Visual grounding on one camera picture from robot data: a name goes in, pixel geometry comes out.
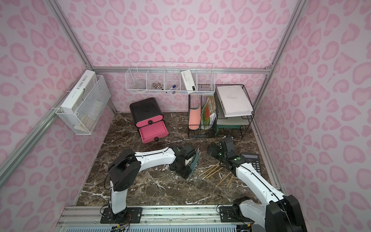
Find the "black pink drawer cabinet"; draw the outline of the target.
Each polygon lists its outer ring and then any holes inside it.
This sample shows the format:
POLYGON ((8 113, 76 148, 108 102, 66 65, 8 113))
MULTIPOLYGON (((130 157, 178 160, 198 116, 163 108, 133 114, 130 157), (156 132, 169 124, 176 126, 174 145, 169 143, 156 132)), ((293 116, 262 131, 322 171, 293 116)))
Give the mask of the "black pink drawer cabinet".
POLYGON ((141 101, 134 102, 129 106, 133 117, 134 125, 136 122, 144 119, 154 117, 156 115, 163 115, 155 98, 148 98, 141 101))

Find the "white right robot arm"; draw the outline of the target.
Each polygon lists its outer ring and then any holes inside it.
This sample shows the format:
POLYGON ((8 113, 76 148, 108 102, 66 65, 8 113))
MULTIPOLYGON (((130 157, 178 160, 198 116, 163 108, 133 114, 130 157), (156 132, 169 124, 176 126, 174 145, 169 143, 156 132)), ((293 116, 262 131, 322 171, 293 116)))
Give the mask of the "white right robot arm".
POLYGON ((260 201, 237 200, 233 211, 239 220, 248 218, 267 232, 307 231, 299 201, 293 195, 284 195, 258 172, 258 154, 238 154, 231 138, 210 144, 207 154, 224 164, 260 201))

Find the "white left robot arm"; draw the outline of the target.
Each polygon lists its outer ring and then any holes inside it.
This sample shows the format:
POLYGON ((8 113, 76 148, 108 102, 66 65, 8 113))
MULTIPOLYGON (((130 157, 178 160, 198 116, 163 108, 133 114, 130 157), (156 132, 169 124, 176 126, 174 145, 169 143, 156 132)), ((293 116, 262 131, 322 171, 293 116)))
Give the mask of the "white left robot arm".
POLYGON ((193 174, 200 152, 193 146, 170 146, 150 152, 135 152, 124 150, 109 166, 110 201, 102 212, 101 224, 140 223, 143 208, 128 207, 128 189, 134 184, 138 174, 149 168, 168 165, 184 179, 193 174))

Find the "pink top drawer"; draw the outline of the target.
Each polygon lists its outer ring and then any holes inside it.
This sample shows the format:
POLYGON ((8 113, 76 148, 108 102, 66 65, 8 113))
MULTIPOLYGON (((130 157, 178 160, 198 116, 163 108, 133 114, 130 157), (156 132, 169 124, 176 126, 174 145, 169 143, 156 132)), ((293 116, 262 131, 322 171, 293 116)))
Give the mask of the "pink top drawer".
POLYGON ((135 126, 137 128, 141 128, 141 127, 144 127, 144 126, 147 126, 147 125, 152 125, 153 123, 156 123, 156 122, 161 121, 161 120, 163 120, 163 115, 156 115, 154 117, 144 119, 144 120, 140 120, 140 121, 136 122, 135 126))

